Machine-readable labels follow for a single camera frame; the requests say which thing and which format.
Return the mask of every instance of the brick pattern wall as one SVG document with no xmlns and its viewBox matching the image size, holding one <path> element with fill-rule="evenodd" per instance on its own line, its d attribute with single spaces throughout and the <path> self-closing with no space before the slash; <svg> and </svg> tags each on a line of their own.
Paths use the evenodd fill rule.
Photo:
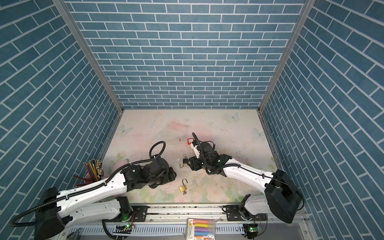
<svg viewBox="0 0 384 240">
<path fill-rule="evenodd" d="M 72 188 L 117 111 L 50 0 L 0 6 L 0 239 L 29 239 L 11 217 L 42 190 Z"/>
<path fill-rule="evenodd" d="M 319 239 L 384 239 L 383 13 L 317 0 L 265 109 Z"/>
<path fill-rule="evenodd" d="M 304 0 L 73 1 L 125 108 L 257 108 Z"/>
</svg>

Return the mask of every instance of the brass padlock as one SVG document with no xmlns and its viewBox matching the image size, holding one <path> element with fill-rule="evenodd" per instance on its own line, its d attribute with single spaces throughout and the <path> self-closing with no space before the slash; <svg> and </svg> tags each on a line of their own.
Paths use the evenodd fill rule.
<svg viewBox="0 0 384 240">
<path fill-rule="evenodd" d="M 183 183 L 183 186 L 179 187 L 180 192 L 182 192 L 183 195 L 187 194 L 187 191 L 186 191 L 186 190 L 187 190 L 187 187 L 186 187 L 186 185 L 184 184 L 184 180 L 188 183 L 188 180 L 184 178 L 183 180 L 181 180 L 181 183 Z"/>
</svg>

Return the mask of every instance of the colored pencil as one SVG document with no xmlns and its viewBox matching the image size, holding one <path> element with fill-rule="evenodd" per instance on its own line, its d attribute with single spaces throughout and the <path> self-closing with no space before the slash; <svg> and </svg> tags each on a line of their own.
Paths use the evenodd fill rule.
<svg viewBox="0 0 384 240">
<path fill-rule="evenodd" d="M 88 183 L 79 183 L 79 184 L 75 184 L 74 186 L 79 187 L 79 186 L 85 186 L 85 185 L 88 185 Z"/>
<path fill-rule="evenodd" d="M 78 177 L 78 176 L 72 176 L 72 177 L 77 178 L 77 179 L 81 179 L 81 180 L 84 180 L 84 181 L 88 181 L 88 182 L 93 182 L 93 181 L 91 181 L 89 179 L 85 179 L 85 178 Z"/>
<path fill-rule="evenodd" d="M 85 166 L 85 169 L 87 170 L 87 172 L 89 174 L 89 177 L 93 179 L 91 171 L 89 170 L 87 163 L 84 163 L 84 166 Z"/>
<path fill-rule="evenodd" d="M 88 162 L 88 165 L 89 165 L 89 168 L 91 170 L 93 179 L 95 180 L 95 182 L 97 182 L 97 178 L 95 178 L 95 173 L 94 173 L 94 170 L 93 170 L 93 167 L 92 167 L 92 163 Z"/>
<path fill-rule="evenodd" d="M 95 179 L 96 179 L 96 181 L 98 181 L 99 179 L 97 177 L 97 171 L 96 171 L 96 167 L 95 167 L 93 161 L 91 161 L 91 167 L 92 167 L 92 171 L 94 173 Z"/>
</svg>

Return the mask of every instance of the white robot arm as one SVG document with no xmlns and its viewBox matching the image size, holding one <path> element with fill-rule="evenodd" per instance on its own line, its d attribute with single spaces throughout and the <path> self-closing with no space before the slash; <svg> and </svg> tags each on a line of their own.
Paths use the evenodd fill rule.
<svg viewBox="0 0 384 240">
<path fill-rule="evenodd" d="M 162 143 L 159 154 L 152 155 L 152 149 Z M 74 224 L 103 219 L 105 221 L 124 222 L 133 217 L 133 209 L 127 197 L 117 197 L 107 202 L 97 202 L 106 197 L 119 195 L 148 185 L 159 185 L 174 181 L 176 173 L 167 161 L 160 157 L 165 149 L 165 142 L 160 141 L 149 151 L 150 159 L 126 164 L 107 179 L 83 187 L 58 191 L 47 189 L 40 198 L 38 206 L 31 208 L 11 219 L 11 227 L 35 226 L 35 239 L 45 240 Z M 139 163 L 150 162 L 145 166 Z M 35 212 L 35 222 L 16 222 L 18 219 Z M 106 234 L 115 239 L 108 231 Z"/>
<path fill-rule="evenodd" d="M 200 142 L 192 133 L 194 141 L 190 144 L 196 156 L 188 159 L 187 164 L 194 171 L 204 168 L 207 174 L 221 174 L 225 177 L 238 179 L 261 192 L 265 196 L 247 195 L 242 202 L 241 215 L 248 218 L 256 215 L 262 206 L 269 205 L 270 212 L 280 220 L 291 223 L 304 199 L 289 176 L 281 170 L 265 172 L 245 165 L 226 154 L 219 155 L 208 142 Z"/>
</svg>

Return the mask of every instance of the mounting plate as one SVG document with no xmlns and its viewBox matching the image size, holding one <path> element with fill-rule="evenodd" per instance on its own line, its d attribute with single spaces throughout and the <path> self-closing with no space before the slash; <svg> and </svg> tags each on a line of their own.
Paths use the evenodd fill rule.
<svg viewBox="0 0 384 240">
<path fill-rule="evenodd" d="M 133 222 L 145 222 L 147 217 L 148 206 L 132 206 L 133 212 Z"/>
<path fill-rule="evenodd" d="M 243 219 L 239 213 L 238 205 L 225 205 L 225 212 L 227 214 L 227 221 L 266 221 L 266 214 L 254 215 L 251 219 Z"/>
</svg>

